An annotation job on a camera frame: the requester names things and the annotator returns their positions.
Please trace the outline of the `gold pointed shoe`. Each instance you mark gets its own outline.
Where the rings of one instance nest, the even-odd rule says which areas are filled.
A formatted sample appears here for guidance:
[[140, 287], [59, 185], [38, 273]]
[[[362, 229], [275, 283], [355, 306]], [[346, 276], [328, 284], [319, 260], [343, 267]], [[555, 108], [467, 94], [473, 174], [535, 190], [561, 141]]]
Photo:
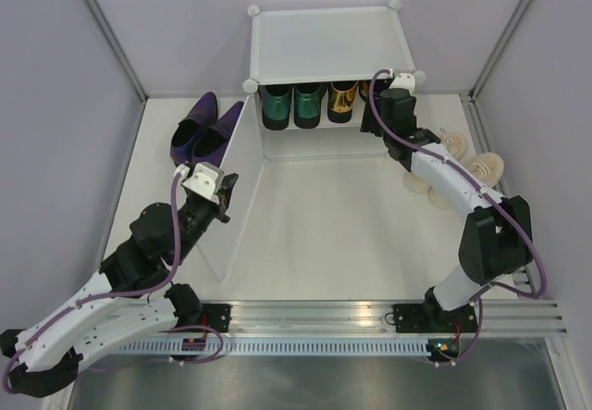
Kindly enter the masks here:
[[360, 81], [358, 84], [358, 93], [365, 103], [370, 94], [370, 83], [371, 81]]
[[357, 87], [358, 81], [337, 81], [329, 84], [327, 117], [331, 122], [344, 124], [352, 119]]

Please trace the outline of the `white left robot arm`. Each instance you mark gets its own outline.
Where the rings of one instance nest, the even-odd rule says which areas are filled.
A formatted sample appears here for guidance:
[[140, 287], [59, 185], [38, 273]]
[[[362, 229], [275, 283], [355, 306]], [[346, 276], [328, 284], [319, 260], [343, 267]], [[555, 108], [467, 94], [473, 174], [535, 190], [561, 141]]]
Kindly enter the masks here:
[[185, 191], [183, 205], [146, 206], [130, 224], [130, 237], [72, 298], [28, 329], [5, 330], [5, 392], [47, 397], [106, 355], [156, 332], [199, 331], [220, 338], [222, 329], [208, 322], [192, 287], [173, 279], [211, 223], [229, 221], [238, 179], [220, 172], [177, 173], [171, 190]]

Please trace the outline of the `white cabinet door panel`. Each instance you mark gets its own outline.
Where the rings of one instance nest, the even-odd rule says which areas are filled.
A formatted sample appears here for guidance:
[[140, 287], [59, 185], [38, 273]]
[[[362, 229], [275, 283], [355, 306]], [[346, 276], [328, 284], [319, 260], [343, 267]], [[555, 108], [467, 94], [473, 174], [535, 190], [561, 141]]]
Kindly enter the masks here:
[[214, 220], [197, 248], [218, 281], [229, 274], [237, 257], [242, 235], [249, 218], [253, 199], [264, 166], [262, 139], [254, 98], [245, 99], [240, 117], [222, 160], [225, 174], [236, 173], [239, 178], [231, 192], [226, 224]]

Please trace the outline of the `white plastic shoe cabinet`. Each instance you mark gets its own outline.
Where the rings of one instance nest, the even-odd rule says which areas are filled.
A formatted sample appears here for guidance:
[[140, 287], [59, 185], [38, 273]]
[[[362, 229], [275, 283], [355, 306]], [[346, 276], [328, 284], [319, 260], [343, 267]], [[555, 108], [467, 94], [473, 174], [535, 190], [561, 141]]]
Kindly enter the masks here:
[[[368, 81], [381, 68], [426, 80], [412, 58], [399, 18], [401, 1], [387, 6], [263, 11], [247, 10], [252, 20], [247, 93], [262, 86]], [[362, 133], [364, 102], [353, 103], [352, 118], [331, 122], [326, 110], [311, 130], [294, 123], [282, 131], [261, 130], [268, 160], [298, 160], [383, 155], [380, 139]]]

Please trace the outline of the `beige sneaker rear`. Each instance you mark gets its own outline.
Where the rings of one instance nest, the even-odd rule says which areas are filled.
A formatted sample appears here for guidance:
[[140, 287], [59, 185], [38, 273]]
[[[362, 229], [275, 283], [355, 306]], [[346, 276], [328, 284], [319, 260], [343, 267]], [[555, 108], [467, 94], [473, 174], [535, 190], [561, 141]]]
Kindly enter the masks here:
[[[467, 138], [460, 132], [440, 129], [440, 141], [446, 150], [458, 161], [461, 161], [466, 154], [468, 142]], [[404, 186], [413, 193], [428, 193], [432, 186], [424, 179], [417, 177], [412, 172], [403, 176]]]

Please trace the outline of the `beige sneaker front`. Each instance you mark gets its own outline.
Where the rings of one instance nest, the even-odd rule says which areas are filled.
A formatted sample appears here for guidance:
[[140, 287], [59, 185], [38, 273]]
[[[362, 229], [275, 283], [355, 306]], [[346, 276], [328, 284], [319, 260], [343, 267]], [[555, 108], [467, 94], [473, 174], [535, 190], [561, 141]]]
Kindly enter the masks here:
[[[502, 177], [504, 162], [496, 153], [483, 153], [476, 155], [464, 167], [486, 186], [495, 188]], [[434, 188], [428, 191], [428, 198], [439, 209], [451, 209], [451, 204]]]

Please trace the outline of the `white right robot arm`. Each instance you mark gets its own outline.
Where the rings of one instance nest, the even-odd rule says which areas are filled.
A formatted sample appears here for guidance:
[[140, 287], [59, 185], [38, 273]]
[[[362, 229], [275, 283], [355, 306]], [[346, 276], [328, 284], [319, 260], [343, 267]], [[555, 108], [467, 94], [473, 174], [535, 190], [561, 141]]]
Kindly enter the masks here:
[[423, 301], [425, 325], [442, 331], [498, 278], [532, 262], [530, 207], [523, 197], [508, 198], [465, 169], [436, 134], [418, 127], [415, 105], [402, 88], [371, 91], [366, 101], [388, 155], [439, 191], [463, 221], [459, 264]]

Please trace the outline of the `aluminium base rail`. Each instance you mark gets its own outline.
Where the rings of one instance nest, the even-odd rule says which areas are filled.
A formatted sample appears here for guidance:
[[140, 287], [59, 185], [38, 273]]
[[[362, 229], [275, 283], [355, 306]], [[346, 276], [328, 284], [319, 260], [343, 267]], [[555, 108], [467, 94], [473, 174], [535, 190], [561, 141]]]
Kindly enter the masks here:
[[[389, 301], [224, 302], [228, 333], [246, 337], [400, 337]], [[485, 299], [481, 334], [488, 338], [566, 337], [559, 306], [551, 300]]]

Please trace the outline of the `beige sneaker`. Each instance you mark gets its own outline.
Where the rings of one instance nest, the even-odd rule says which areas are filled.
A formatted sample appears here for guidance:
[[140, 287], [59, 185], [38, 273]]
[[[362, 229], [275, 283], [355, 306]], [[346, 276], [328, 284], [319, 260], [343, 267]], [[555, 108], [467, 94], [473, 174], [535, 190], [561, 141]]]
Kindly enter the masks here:
[[[468, 142], [467, 138], [460, 132], [440, 129], [440, 141], [446, 150], [458, 161], [461, 161], [466, 154]], [[417, 177], [412, 172], [403, 176], [404, 186], [413, 193], [428, 193], [432, 186], [424, 179]]]
[[[495, 188], [502, 177], [504, 162], [496, 153], [483, 153], [476, 155], [464, 167], [486, 186]], [[434, 188], [428, 191], [428, 198], [439, 209], [451, 209], [451, 204]]]

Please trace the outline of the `gold pointed shoe front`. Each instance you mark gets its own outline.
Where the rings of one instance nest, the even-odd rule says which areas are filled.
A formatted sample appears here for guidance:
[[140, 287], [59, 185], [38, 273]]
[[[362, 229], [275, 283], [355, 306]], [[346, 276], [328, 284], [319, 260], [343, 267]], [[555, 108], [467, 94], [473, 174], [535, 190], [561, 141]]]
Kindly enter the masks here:
[[365, 103], [370, 94], [370, 83], [371, 81], [360, 81], [358, 84], [358, 93]]

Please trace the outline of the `purple loafer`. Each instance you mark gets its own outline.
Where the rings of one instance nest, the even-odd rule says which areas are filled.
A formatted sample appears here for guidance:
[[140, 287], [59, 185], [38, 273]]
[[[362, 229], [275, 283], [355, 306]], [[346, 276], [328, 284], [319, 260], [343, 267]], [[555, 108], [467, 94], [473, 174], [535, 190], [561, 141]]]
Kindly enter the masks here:
[[218, 100], [213, 92], [205, 93], [178, 123], [171, 142], [170, 157], [175, 165], [191, 160], [192, 149], [206, 129], [218, 119]]
[[235, 103], [218, 121], [206, 128], [191, 152], [194, 165], [209, 163], [218, 168], [221, 166], [243, 107], [243, 101]]

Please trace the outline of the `green loafer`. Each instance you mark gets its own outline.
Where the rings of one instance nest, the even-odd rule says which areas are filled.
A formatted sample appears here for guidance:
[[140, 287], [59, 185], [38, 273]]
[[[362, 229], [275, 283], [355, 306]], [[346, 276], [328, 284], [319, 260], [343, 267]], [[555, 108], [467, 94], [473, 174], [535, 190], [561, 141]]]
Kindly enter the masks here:
[[325, 84], [300, 83], [294, 86], [294, 123], [300, 129], [314, 129], [320, 123]]
[[263, 125], [269, 130], [285, 130], [290, 122], [290, 85], [266, 85], [259, 88]]

